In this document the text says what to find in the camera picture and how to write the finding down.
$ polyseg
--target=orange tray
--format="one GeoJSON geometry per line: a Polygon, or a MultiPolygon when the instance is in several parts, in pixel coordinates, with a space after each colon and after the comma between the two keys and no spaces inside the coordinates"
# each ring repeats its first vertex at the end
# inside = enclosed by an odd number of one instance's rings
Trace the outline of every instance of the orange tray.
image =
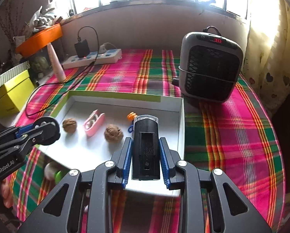
{"type": "Polygon", "coordinates": [[[62,36],[61,25],[59,23],[55,24],[23,42],[16,48],[16,53],[20,53],[23,57],[28,58],[38,50],[44,48],[48,43],[51,43],[62,36]]]}

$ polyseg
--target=window frame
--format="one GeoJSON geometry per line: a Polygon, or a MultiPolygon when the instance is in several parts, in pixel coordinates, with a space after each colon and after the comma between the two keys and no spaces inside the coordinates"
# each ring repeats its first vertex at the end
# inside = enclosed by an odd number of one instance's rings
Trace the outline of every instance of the window frame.
{"type": "Polygon", "coordinates": [[[74,0],[70,0],[70,7],[74,9],[75,15],[67,18],[64,23],[68,23],[75,18],[80,18],[83,16],[90,15],[92,13],[96,13],[99,11],[105,11],[115,8],[122,8],[126,6],[135,6],[135,5],[146,5],[146,4],[167,4],[167,5],[177,5],[177,6],[187,6],[187,7],[193,7],[196,10],[206,10],[215,12],[224,16],[227,16],[229,18],[233,18],[237,21],[240,21],[242,23],[248,24],[250,22],[250,14],[249,14],[249,0],[247,0],[247,9],[246,9],[246,16],[245,18],[240,17],[237,14],[234,14],[230,11],[227,11],[227,0],[224,0],[224,7],[223,9],[215,7],[215,6],[206,6],[204,7],[202,3],[198,2],[198,0],[195,1],[188,1],[188,0],[126,0],[126,1],[118,1],[118,2],[111,2],[110,4],[103,5],[101,0],[99,0],[99,6],[96,8],[92,8],[90,10],[77,13],[76,6],[74,0]]]}

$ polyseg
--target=power strip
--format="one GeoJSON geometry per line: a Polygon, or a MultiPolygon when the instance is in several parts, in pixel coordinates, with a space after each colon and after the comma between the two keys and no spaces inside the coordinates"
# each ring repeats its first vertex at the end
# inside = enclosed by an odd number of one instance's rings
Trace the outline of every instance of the power strip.
{"type": "MultiPolygon", "coordinates": [[[[79,58],[76,56],[69,57],[66,61],[63,62],[63,69],[73,68],[73,67],[81,67],[90,65],[92,61],[95,60],[97,52],[91,52],[87,57],[79,58]]],[[[112,64],[116,63],[122,57],[121,49],[112,49],[108,50],[105,53],[98,54],[95,65],[98,64],[112,64]]]]}

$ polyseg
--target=screw head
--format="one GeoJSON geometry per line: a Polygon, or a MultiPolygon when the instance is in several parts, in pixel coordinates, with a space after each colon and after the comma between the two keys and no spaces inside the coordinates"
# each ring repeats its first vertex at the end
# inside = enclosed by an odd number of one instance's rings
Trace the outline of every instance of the screw head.
{"type": "Polygon", "coordinates": [[[180,161],[177,162],[177,164],[179,166],[186,166],[187,165],[187,162],[185,160],[180,160],[180,161]]]}
{"type": "Polygon", "coordinates": [[[216,175],[222,175],[223,174],[223,171],[221,169],[219,169],[219,168],[215,168],[213,170],[213,173],[215,173],[216,175]]]}
{"type": "Polygon", "coordinates": [[[114,164],[115,163],[113,161],[111,161],[111,160],[105,162],[105,166],[106,167],[112,167],[112,166],[114,166],[114,164]]]}
{"type": "Polygon", "coordinates": [[[78,175],[78,170],[77,169],[70,170],[69,174],[71,176],[76,176],[76,175],[78,175]]]}

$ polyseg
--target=white box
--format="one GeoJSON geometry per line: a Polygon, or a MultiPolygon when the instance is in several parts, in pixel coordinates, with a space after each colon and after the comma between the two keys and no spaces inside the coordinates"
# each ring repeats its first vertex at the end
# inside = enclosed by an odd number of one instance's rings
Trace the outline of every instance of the white box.
{"type": "MultiPolygon", "coordinates": [[[[185,125],[182,98],[99,91],[69,91],[51,116],[56,118],[60,127],[66,118],[75,118],[76,132],[67,134],[61,128],[60,139],[52,145],[40,146],[39,150],[68,169],[78,169],[81,172],[95,169],[101,163],[110,160],[114,151],[122,149],[125,137],[132,137],[128,132],[131,121],[126,118],[130,112],[158,117],[159,137],[165,137],[169,148],[177,151],[181,159],[184,158],[185,125]],[[82,125],[96,109],[100,113],[105,113],[105,121],[94,136],[87,137],[82,125]],[[105,140],[104,131],[110,123],[122,129],[124,138],[120,143],[111,144],[105,140]]],[[[132,180],[131,177],[132,167],[127,190],[168,196],[179,195],[179,190],[166,189],[161,169],[160,180],[139,181],[132,180]]]]}

